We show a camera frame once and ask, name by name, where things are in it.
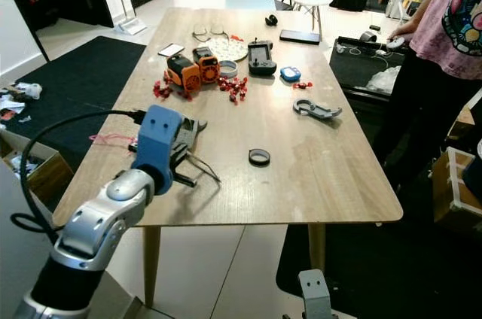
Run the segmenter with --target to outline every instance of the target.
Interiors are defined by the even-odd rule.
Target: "tape roll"
[[[238,75],[238,65],[234,61],[220,61],[221,77],[233,78]]]
[[[260,148],[249,150],[249,162],[254,166],[268,166],[271,161],[271,155],[268,151]]]

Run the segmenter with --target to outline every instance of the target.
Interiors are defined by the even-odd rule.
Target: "white floor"
[[[148,44],[169,7],[223,8],[224,0],[153,0],[137,9],[148,29],[136,36],[68,20],[42,29],[38,36],[51,59],[98,35]],[[378,41],[384,41],[398,22],[383,14],[324,7],[325,58],[330,59],[335,38],[359,38],[370,24],[382,27]],[[275,319],[282,314],[300,318],[302,300],[281,292],[274,282],[285,232],[285,225],[163,228],[154,307],[187,319]],[[142,231],[130,229],[108,270],[126,290],[143,299],[142,267]]]

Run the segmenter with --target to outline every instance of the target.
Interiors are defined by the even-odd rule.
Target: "black cable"
[[[105,116],[109,114],[122,114],[122,115],[132,117],[135,123],[142,122],[142,119],[145,116],[144,111],[120,111],[120,110],[97,111],[97,112],[91,112],[89,114],[81,114],[78,116],[70,117],[66,120],[59,121],[57,123],[54,123],[51,126],[46,127],[45,129],[41,130],[34,138],[30,140],[30,142],[26,145],[25,149],[23,150],[22,159],[20,161],[20,185],[22,187],[25,200],[27,201],[27,205],[29,206],[30,211],[33,213],[33,216],[30,216],[28,214],[15,213],[10,216],[12,223],[28,231],[44,232],[45,234],[47,234],[48,238],[50,239],[50,242],[52,244],[55,244],[55,241],[58,239],[59,236],[55,233],[56,230],[52,229],[50,224],[45,219],[44,215],[41,213],[40,209],[35,204],[35,200],[33,199],[32,194],[30,193],[29,185],[27,183],[26,164],[27,164],[27,159],[29,158],[30,150],[33,148],[33,145],[40,138],[42,138],[46,133],[50,132],[51,130],[59,126],[63,126],[63,125],[66,125],[67,123],[75,122],[78,120],[83,120],[84,118],[95,117],[95,116]],[[33,227],[25,223],[21,223],[20,221],[18,221],[18,218],[23,218],[24,220],[31,221],[36,225],[38,225],[40,229],[38,227]]]

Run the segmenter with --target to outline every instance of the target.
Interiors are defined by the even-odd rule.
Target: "eyeglasses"
[[[193,30],[193,37],[199,42],[207,42],[211,39],[209,33],[212,35],[224,35],[229,41],[229,35],[224,31],[224,27],[220,23],[212,23],[209,28],[206,28],[203,24],[195,24]]]

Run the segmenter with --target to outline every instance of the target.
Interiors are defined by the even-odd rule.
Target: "robotic arm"
[[[177,175],[173,170],[181,159],[179,147],[187,150],[196,135],[191,129],[191,142],[186,142],[186,134],[178,137],[186,120],[168,108],[149,108],[139,131],[132,168],[107,183],[95,199],[85,202],[71,216],[15,318],[88,316],[90,300],[122,235],[142,219],[154,194],[163,194],[172,186]]]

